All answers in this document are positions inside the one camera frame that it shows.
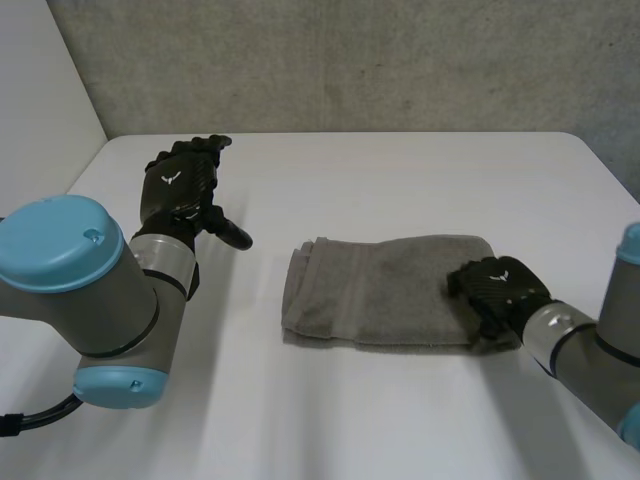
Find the robotic hand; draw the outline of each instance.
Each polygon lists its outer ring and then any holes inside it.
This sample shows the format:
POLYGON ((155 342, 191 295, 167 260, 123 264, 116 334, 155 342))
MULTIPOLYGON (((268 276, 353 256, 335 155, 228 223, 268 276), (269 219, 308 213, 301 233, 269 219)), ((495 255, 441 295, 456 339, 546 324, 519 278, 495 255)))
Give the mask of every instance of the robotic hand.
POLYGON ((143 230, 162 229, 169 222, 194 236, 206 230, 238 250, 251 248, 251 237, 213 205, 220 152, 229 145, 229 137, 211 135, 176 142, 170 152, 160 152, 145 169, 140 204, 143 230))
POLYGON ((247 250, 213 205, 225 136, 176 142, 146 167, 142 228, 129 245, 86 197, 34 202, 0 223, 0 316, 48 323, 81 355, 73 395, 35 415, 0 416, 0 436, 48 425, 83 402, 144 408, 164 391, 186 302, 199 284, 203 230, 247 250))
POLYGON ((480 335, 515 332, 534 359, 587 407, 640 450, 640 224, 625 232, 600 321, 554 300, 511 257, 470 262, 448 275, 481 317, 480 335))

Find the white table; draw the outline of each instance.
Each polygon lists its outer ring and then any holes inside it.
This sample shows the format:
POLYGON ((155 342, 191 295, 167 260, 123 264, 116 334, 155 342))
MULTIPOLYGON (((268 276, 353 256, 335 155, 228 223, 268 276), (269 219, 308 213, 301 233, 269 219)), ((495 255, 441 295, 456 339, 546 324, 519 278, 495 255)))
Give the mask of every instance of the white table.
MULTIPOLYGON (((83 406, 0 440, 4 479, 637 479, 621 443, 524 352, 389 355, 282 343, 292 250, 475 234, 596 316, 614 249, 640 206, 576 137, 559 133, 233 135, 217 202, 255 240, 199 238, 165 397, 141 411, 83 406)), ((190 136, 109 142, 71 193, 130 236, 143 167, 190 136)), ((46 326, 2 319, 0 411, 71 388, 77 354, 46 326)))

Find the towel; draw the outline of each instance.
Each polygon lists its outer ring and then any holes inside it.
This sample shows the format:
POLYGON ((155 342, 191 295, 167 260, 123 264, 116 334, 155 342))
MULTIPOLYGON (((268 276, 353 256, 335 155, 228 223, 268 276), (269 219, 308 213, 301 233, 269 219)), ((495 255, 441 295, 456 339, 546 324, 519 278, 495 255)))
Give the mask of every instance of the towel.
POLYGON ((471 353, 518 348, 512 332, 480 337, 480 318, 463 300, 447 295, 449 272, 488 256, 489 244, 473 236, 306 242, 291 257, 282 326, 296 336, 356 346, 471 353))

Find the concrete wall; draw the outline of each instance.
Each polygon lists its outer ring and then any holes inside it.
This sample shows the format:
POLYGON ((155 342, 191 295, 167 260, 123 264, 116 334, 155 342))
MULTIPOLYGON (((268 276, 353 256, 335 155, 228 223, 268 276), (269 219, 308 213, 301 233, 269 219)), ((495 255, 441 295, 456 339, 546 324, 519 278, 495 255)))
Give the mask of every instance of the concrete wall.
POLYGON ((638 0, 49 0, 107 134, 578 135, 640 197, 638 0))
POLYGON ((0 1, 0 217, 66 192, 105 142, 47 4, 0 1))

